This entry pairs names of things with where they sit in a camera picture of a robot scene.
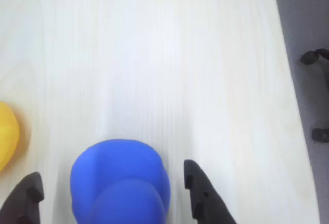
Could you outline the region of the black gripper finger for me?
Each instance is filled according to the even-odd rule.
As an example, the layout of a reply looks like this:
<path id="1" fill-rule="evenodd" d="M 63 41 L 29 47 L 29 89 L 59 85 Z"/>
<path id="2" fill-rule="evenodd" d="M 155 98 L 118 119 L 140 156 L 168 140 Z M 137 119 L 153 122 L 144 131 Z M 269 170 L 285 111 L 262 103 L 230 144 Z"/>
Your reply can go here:
<path id="1" fill-rule="evenodd" d="M 184 186 L 190 191 L 192 218 L 198 223 L 236 224 L 211 181 L 194 160 L 184 161 Z"/>
<path id="2" fill-rule="evenodd" d="M 1 223 L 40 223 L 39 203 L 44 200 L 39 172 L 25 176 L 1 207 Z"/>

